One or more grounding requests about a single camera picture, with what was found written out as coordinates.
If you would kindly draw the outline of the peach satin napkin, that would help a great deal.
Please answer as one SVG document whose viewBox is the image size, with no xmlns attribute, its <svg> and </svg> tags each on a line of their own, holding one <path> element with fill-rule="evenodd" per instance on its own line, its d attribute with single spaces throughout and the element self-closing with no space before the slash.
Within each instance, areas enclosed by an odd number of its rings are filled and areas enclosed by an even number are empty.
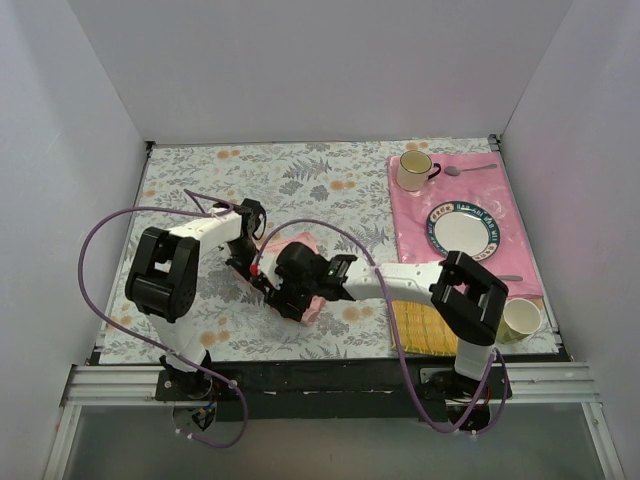
<svg viewBox="0 0 640 480">
<path fill-rule="evenodd" d="M 310 268 L 291 274 L 288 265 L 295 261 L 296 256 L 307 258 L 312 254 L 318 255 L 314 238 L 310 233 L 304 232 L 275 242 L 272 240 L 264 242 L 262 247 L 263 250 L 257 247 L 257 254 L 249 270 L 235 271 L 254 290 L 263 294 L 264 303 L 265 296 L 270 292 L 310 296 L 312 298 L 311 306 L 301 323 L 303 325 L 313 324 L 325 305 L 325 300 L 320 296 L 303 292 L 303 277 L 310 272 Z"/>
</svg>

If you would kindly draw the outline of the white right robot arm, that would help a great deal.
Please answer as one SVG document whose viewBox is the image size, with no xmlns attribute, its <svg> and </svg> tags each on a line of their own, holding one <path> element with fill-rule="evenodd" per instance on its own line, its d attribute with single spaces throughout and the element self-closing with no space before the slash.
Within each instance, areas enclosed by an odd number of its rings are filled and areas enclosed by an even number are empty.
<svg viewBox="0 0 640 480">
<path fill-rule="evenodd" d="M 434 308 L 458 338 L 454 389 L 475 397 L 489 384 L 486 366 L 508 296 L 507 286 L 464 252 L 441 262 L 383 263 L 354 255 L 326 259 L 300 242 L 263 254 L 249 267 L 250 283 L 267 305 L 299 321 L 319 297 L 328 302 L 390 297 Z"/>
</svg>

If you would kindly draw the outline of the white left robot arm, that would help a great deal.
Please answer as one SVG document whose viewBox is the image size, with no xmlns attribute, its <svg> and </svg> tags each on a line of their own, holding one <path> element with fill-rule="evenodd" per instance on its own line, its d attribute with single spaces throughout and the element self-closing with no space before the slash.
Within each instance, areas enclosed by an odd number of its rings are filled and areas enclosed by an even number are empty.
<svg viewBox="0 0 640 480">
<path fill-rule="evenodd" d="M 189 311 L 196 299 L 200 261 L 227 246 L 226 264 L 241 278 L 251 278 L 255 241 L 266 229 L 260 202 L 217 203 L 202 217 L 162 230 L 143 231 L 125 285 L 125 296 L 151 322 L 168 352 L 161 358 L 170 381 L 193 400 L 205 398 L 213 386 L 210 362 Z"/>
</svg>

